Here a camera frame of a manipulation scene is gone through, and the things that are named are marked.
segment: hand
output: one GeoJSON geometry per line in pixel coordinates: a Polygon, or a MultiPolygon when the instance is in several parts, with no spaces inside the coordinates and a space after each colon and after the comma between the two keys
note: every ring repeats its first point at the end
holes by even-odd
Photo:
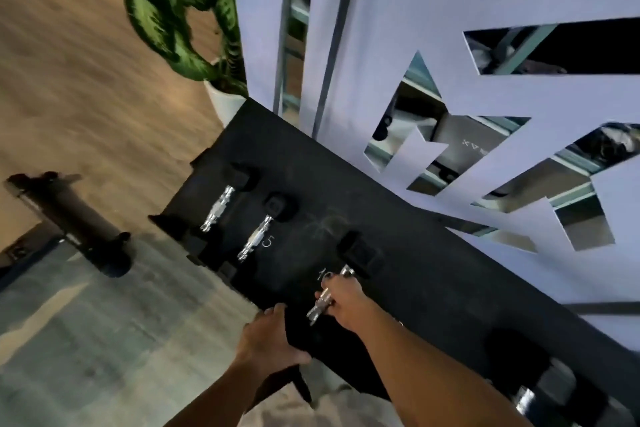
{"type": "Polygon", "coordinates": [[[266,378],[272,373],[293,365],[311,361],[311,356],[287,341],[284,327],[284,304],[276,304],[255,315],[253,322],[244,326],[236,348],[236,364],[249,364],[266,378]]]}
{"type": "MultiPolygon", "coordinates": [[[[355,277],[333,275],[322,281],[322,287],[329,289],[335,301],[326,313],[336,318],[340,326],[357,334],[359,324],[366,320],[376,303],[365,295],[355,277]]],[[[316,292],[316,299],[319,297],[320,292],[316,292]]]]}

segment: shiny silver grip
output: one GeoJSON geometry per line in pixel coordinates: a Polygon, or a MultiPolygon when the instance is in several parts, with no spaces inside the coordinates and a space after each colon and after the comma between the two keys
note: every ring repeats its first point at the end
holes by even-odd
{"type": "MultiPolygon", "coordinates": [[[[340,275],[343,277],[351,277],[355,272],[351,267],[345,265],[340,270],[340,275]]],[[[332,304],[333,298],[331,296],[331,292],[329,289],[324,289],[320,297],[316,301],[316,305],[312,307],[312,309],[307,312],[307,317],[309,318],[310,325],[313,326],[316,324],[317,319],[324,314],[324,311],[332,304]]]]}
{"type": "Polygon", "coordinates": [[[273,217],[269,215],[264,217],[264,220],[262,220],[260,225],[258,225],[258,227],[253,231],[249,239],[246,241],[246,244],[244,244],[244,248],[242,249],[242,251],[238,253],[238,262],[240,263],[244,262],[244,259],[246,259],[246,257],[251,253],[253,248],[258,246],[258,244],[264,238],[264,234],[269,229],[269,226],[271,225],[271,221],[273,221],[273,217]]]}
{"type": "Polygon", "coordinates": [[[202,223],[202,226],[200,227],[203,232],[207,233],[211,229],[211,226],[220,219],[222,213],[224,213],[227,208],[227,204],[231,201],[231,196],[234,195],[234,192],[236,192],[235,188],[227,186],[225,191],[220,194],[218,201],[213,203],[211,211],[209,211],[209,214],[207,215],[207,219],[204,220],[204,223],[202,223]]]}

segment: white plant pot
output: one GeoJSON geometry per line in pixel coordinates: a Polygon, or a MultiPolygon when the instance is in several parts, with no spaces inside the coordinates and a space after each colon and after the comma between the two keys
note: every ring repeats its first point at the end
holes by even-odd
{"type": "Polygon", "coordinates": [[[213,104],[213,109],[216,111],[216,114],[218,114],[222,126],[226,127],[240,107],[242,107],[246,98],[242,95],[224,93],[217,88],[213,88],[213,85],[208,81],[204,82],[204,88],[207,89],[207,93],[213,104]]]}

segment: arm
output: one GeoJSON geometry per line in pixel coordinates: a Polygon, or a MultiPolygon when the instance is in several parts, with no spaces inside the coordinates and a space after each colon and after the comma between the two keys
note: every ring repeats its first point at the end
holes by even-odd
{"type": "Polygon", "coordinates": [[[220,379],[164,427],[235,427],[268,375],[311,357],[289,345],[284,304],[259,312],[244,327],[236,358],[220,379]]]}
{"type": "Polygon", "coordinates": [[[531,427],[482,377],[389,316],[355,278],[323,284],[335,304],[328,313],[355,332],[407,427],[531,427]]]}

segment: floor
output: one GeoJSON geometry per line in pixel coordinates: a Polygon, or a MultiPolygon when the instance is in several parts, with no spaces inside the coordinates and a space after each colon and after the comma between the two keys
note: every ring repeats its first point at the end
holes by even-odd
{"type": "MultiPolygon", "coordinates": [[[[216,23],[190,14],[216,55],[216,23]]],[[[67,245],[0,294],[3,427],[160,426],[224,370],[254,308],[147,221],[220,122],[137,38],[122,0],[0,0],[0,178],[56,170],[134,235],[119,280],[67,245]]],[[[0,189],[0,246],[36,218],[0,189]]]]}

